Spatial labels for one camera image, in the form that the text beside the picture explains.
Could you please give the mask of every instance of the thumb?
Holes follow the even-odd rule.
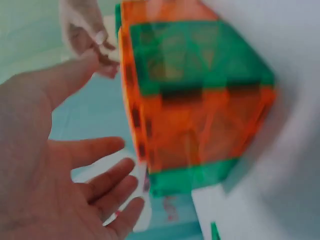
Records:
[[[79,59],[35,72],[36,81],[53,111],[69,96],[81,89],[99,68],[98,56],[90,49]]]

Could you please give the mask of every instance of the fingernail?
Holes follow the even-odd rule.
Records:
[[[95,36],[95,42],[98,45],[102,45],[104,43],[104,41],[107,39],[108,35],[106,34],[105,31],[100,31],[97,33],[97,35]]]

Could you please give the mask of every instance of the blurred hand in background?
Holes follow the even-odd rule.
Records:
[[[81,56],[86,50],[94,49],[98,54],[100,67],[98,73],[114,79],[119,63],[103,55],[100,48],[109,51],[116,48],[108,42],[108,32],[97,0],[59,0],[62,37],[67,47]]]

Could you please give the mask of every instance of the orange magnetic tile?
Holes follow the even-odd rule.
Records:
[[[152,22],[214,21],[219,17],[201,0],[124,1],[121,4],[123,25]]]

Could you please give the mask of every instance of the green tile edge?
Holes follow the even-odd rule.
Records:
[[[121,4],[120,3],[115,5],[114,15],[115,15],[115,36],[116,36],[116,39],[118,39],[118,32],[119,32],[119,29],[122,26]]]
[[[212,240],[221,240],[218,232],[218,228],[215,222],[211,223],[211,236],[212,236]]]
[[[239,158],[204,165],[177,168],[149,175],[150,193],[154,197],[190,193],[193,189],[215,185],[228,176]]]

